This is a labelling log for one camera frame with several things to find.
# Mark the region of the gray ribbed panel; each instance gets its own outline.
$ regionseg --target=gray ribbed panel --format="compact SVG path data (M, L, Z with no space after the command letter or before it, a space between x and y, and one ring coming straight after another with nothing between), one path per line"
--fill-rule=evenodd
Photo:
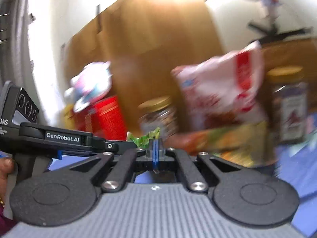
M291 225L250 229L220 215L206 195L182 184L128 184L105 194L80 220L59 227L18 224L5 238L303 238Z

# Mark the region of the glass jar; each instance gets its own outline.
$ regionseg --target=glass jar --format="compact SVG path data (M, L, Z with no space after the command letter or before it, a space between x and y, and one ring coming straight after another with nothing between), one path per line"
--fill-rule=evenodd
M300 143L306 136L307 83L300 66L279 67L267 73L273 85L275 141Z
M169 96L148 100L138 106L142 112L140 126L143 134L160 128L160 137L164 140L178 130L176 109Z

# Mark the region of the camera lens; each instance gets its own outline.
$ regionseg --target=camera lens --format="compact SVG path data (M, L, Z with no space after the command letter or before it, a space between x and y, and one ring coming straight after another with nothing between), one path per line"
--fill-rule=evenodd
M30 102L30 101L27 101L27 102L26 102L24 111L25 111L25 115L26 115L27 117L29 117L29 116L31 115L32 105L31 105L31 102Z
M32 117L32 120L33 120L33 121L35 121L35 120L36 120L36 117L37 117L37 112L36 112L36 110L35 110L35 109L33 110L33 112L32 112L32 116L31 116L31 117Z
M24 106L24 102L25 102L25 96L23 94L21 94L19 96L19 107L22 108Z

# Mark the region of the gray curtain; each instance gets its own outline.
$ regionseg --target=gray curtain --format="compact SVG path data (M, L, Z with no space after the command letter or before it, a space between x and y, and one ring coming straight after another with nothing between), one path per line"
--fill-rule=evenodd
M40 110L38 121L45 124L41 105L34 84L28 44L28 0L3 0L0 14L1 39L8 42L0 45L0 87L6 80L23 87Z

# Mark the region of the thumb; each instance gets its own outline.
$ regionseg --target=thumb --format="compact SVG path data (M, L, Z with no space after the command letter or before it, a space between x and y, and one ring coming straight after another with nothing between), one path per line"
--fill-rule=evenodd
M14 170L14 162L11 158L0 158L0 197L5 201L5 192L7 190L8 174Z

